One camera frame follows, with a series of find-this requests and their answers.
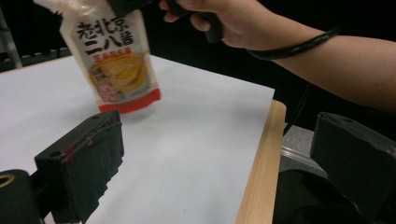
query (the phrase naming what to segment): white paper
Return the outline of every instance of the white paper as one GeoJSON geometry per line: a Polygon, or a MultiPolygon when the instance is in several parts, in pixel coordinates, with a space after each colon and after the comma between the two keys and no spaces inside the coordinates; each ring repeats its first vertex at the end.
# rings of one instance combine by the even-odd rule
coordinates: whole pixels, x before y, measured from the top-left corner
{"type": "MultiPolygon", "coordinates": [[[[234,223],[274,91],[151,59],[163,98],[121,116],[123,164],[88,223],[234,223]]],[[[0,97],[0,171],[32,174],[99,112],[72,57],[0,75],[0,97]]]]}

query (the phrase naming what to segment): dark background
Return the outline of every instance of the dark background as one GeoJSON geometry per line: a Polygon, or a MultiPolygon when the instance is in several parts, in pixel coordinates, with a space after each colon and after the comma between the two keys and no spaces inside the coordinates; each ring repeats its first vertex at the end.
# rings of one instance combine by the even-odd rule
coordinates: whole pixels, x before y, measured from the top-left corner
{"type": "MultiPolygon", "coordinates": [[[[261,2],[277,14],[323,31],[339,26],[342,35],[396,40],[394,1],[261,2]]],[[[65,47],[58,32],[62,22],[60,16],[36,6],[32,0],[0,0],[0,6],[21,56],[34,55],[35,52],[45,54],[51,49],[65,47]]],[[[251,57],[243,49],[232,49],[222,43],[208,44],[205,35],[192,28],[188,17],[174,23],[163,22],[164,12],[159,10],[157,3],[142,8],[142,12],[151,54],[274,88],[274,98],[287,106],[287,122],[290,122],[304,92],[304,80],[272,62],[259,61],[251,57]]],[[[295,124],[314,130],[320,111],[354,119],[396,140],[395,115],[352,104],[315,86],[295,124]]]]}

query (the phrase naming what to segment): snack bag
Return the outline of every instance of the snack bag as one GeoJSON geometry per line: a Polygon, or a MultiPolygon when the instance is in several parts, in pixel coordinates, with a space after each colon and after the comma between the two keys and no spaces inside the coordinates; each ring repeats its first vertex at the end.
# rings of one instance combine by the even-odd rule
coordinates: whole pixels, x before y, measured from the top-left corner
{"type": "Polygon", "coordinates": [[[101,112],[127,113],[160,100],[139,10],[116,17],[106,0],[35,1],[63,13],[61,34],[101,112]]]}

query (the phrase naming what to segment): finger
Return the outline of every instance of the finger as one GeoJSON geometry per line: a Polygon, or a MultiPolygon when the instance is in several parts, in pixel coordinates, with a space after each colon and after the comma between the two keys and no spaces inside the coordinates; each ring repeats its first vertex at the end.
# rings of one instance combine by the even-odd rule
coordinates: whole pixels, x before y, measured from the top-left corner
{"type": "Polygon", "coordinates": [[[210,29],[210,23],[201,19],[197,13],[191,15],[190,21],[192,26],[199,31],[206,32],[210,29]]]}
{"type": "Polygon", "coordinates": [[[226,3],[224,0],[176,0],[178,4],[191,11],[219,12],[226,3]]]}
{"type": "Polygon", "coordinates": [[[175,16],[174,14],[172,14],[170,11],[166,12],[165,16],[163,17],[163,19],[166,22],[174,22],[178,20],[178,17],[175,16]]]}
{"type": "Polygon", "coordinates": [[[160,9],[169,11],[169,5],[165,0],[161,0],[159,3],[160,9]]]}

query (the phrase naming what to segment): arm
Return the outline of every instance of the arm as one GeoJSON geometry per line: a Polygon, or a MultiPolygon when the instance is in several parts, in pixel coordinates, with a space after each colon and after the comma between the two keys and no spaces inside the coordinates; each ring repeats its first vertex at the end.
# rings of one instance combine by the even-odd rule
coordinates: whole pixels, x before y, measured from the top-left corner
{"type": "MultiPolygon", "coordinates": [[[[256,0],[180,0],[191,11],[210,11],[223,25],[223,42],[234,48],[267,50],[304,42],[323,31],[276,15],[256,0]]],[[[164,1],[160,7],[167,9],[164,1]]],[[[177,18],[168,13],[166,21],[177,18]]],[[[198,16],[192,25],[209,28],[198,16]]],[[[293,74],[348,101],[396,113],[396,43],[339,35],[296,56],[275,60],[293,74]]]]}

